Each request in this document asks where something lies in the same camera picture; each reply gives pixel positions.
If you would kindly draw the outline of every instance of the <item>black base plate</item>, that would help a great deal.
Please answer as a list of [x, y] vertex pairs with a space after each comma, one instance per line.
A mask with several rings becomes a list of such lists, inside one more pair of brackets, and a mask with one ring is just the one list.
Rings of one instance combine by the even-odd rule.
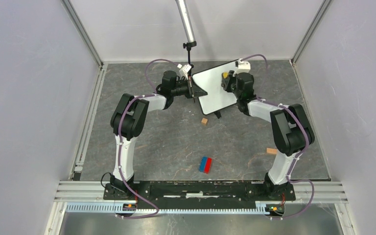
[[[281, 201], [282, 193], [286, 201], [296, 200], [293, 185], [288, 184], [282, 192], [269, 196], [263, 181], [139, 181], [131, 187], [159, 209], [255, 209], [256, 201]], [[213, 197], [189, 197], [191, 193]], [[127, 197], [107, 184], [103, 199], [124, 200], [134, 196]], [[137, 204], [139, 209], [152, 208], [142, 200]]]

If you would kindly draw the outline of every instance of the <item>red block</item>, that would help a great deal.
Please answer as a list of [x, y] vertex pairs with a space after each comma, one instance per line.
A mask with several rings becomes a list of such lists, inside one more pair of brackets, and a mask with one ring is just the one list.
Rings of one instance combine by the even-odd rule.
[[208, 158], [207, 159], [207, 163], [205, 163], [204, 173], [206, 173], [206, 174], [208, 174], [208, 172], [210, 171], [211, 161], [212, 161], [212, 159]]

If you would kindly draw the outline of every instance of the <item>whiteboard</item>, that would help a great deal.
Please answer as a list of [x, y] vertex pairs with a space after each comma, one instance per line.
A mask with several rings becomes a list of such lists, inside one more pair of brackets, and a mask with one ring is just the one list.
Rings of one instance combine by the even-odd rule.
[[208, 95], [198, 97], [201, 111], [204, 115], [211, 114], [237, 102], [234, 93], [228, 93], [221, 87], [222, 73], [238, 69], [235, 66], [235, 62], [236, 60], [192, 75], [195, 84], [208, 93]]

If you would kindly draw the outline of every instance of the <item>wooden block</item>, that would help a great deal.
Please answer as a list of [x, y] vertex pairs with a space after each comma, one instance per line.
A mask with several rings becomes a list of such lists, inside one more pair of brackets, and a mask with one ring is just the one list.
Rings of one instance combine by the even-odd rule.
[[276, 155], [276, 154], [278, 153], [278, 150], [275, 149], [275, 148], [267, 148], [267, 149], [266, 149], [266, 152], [267, 152], [268, 154], [274, 154], [274, 155]]
[[203, 118], [203, 119], [201, 120], [201, 123], [202, 123], [204, 126], [206, 126], [207, 123], [208, 123], [208, 119]]

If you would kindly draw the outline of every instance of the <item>table surface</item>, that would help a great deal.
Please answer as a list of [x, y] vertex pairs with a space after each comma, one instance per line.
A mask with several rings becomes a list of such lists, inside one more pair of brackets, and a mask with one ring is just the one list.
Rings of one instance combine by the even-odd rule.
[[[195, 62], [194, 71], [202, 71], [226, 61]], [[144, 78], [146, 63], [111, 64], [107, 73], [94, 119], [82, 181], [100, 180], [112, 172], [116, 142], [110, 119], [123, 93], [149, 94], [152, 88]], [[251, 61], [250, 73], [255, 77], [255, 91], [268, 100], [284, 104], [304, 105], [298, 81], [289, 61], [269, 61], [265, 78], [263, 61]], [[148, 70], [159, 84], [170, 63], [155, 63]], [[201, 113], [198, 101], [175, 97], [170, 108], [153, 111], [146, 117], [138, 137], [135, 154], [135, 180], [259, 180], [271, 168], [275, 155], [266, 148], [276, 148], [270, 123], [241, 113], [236, 106], [221, 111], [222, 118]], [[206, 126], [202, 118], [208, 119]], [[198, 170], [201, 158], [212, 158], [209, 174]], [[316, 140], [298, 161], [293, 179], [327, 179], [327, 168]]]

